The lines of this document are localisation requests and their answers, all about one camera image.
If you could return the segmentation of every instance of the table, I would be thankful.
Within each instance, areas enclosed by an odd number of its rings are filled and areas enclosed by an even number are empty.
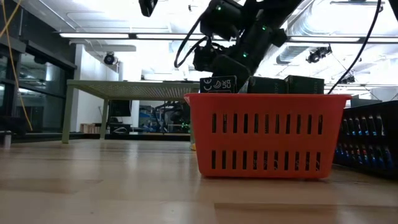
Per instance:
[[[78,89],[104,99],[100,138],[105,138],[109,100],[180,101],[186,93],[198,93],[199,83],[180,82],[116,82],[68,80],[67,102],[63,119],[62,143],[69,143],[73,90]]]

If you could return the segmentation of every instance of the security camera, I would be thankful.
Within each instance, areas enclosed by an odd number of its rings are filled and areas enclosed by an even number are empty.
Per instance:
[[[115,65],[119,59],[114,56],[114,52],[108,52],[106,53],[106,56],[104,58],[104,63],[107,65]]]

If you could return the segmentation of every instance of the black cable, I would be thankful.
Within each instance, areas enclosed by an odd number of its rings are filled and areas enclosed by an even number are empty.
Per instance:
[[[365,47],[366,47],[366,44],[368,43],[368,40],[369,40],[369,38],[370,38],[370,36],[371,36],[371,34],[372,34],[374,25],[376,24],[377,17],[379,16],[380,7],[381,7],[381,0],[377,0],[376,12],[375,12],[375,14],[374,14],[374,18],[373,18],[372,24],[371,24],[371,26],[370,26],[370,28],[369,28],[369,32],[368,32],[367,36],[365,37],[365,40],[364,40],[364,42],[363,42],[363,45],[362,45],[361,49],[359,50],[359,52],[358,52],[356,58],[354,59],[354,62],[348,67],[347,71],[345,71],[345,73],[344,73],[344,74],[337,80],[337,82],[332,86],[332,88],[329,90],[328,94],[332,93],[332,91],[333,91],[333,90],[336,88],[336,86],[344,79],[344,77],[345,77],[347,74],[349,74],[349,71],[351,71],[351,69],[354,67],[354,65],[356,64],[356,62],[357,62],[358,59],[360,58],[360,56],[361,56],[363,50],[364,50]]]
[[[182,40],[182,43],[180,44],[180,47],[178,48],[177,54],[175,56],[175,60],[174,60],[174,67],[178,68],[179,66],[181,66],[185,59],[189,56],[189,54],[194,50],[193,46],[192,48],[188,51],[188,53],[186,54],[186,56],[184,57],[184,59],[180,62],[177,63],[178,57],[180,56],[182,49],[184,48],[185,44],[187,44],[189,37],[193,34],[193,32],[195,31],[195,29],[198,27],[199,22],[202,18],[203,14],[200,15],[200,17],[197,19],[197,21],[194,23],[194,25],[192,26],[191,30],[188,32],[187,36]],[[199,40],[196,44],[199,45],[200,41],[203,42],[203,39],[207,39],[207,37],[202,38],[201,40]]]

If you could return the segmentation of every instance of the table leg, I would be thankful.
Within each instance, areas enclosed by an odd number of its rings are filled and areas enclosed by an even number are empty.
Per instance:
[[[108,103],[109,103],[109,100],[104,100],[104,106],[103,106],[103,110],[102,110],[102,124],[101,124],[100,139],[105,139],[106,122],[108,120]]]
[[[65,103],[65,112],[63,115],[63,131],[62,131],[62,143],[69,143],[69,132],[70,132],[70,118],[72,116],[72,102],[73,102],[73,86],[68,86],[67,90],[67,102]]]

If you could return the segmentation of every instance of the red plastic basket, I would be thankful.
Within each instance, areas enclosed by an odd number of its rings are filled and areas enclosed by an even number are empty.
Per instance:
[[[187,94],[199,171],[219,177],[327,177],[350,98]]]

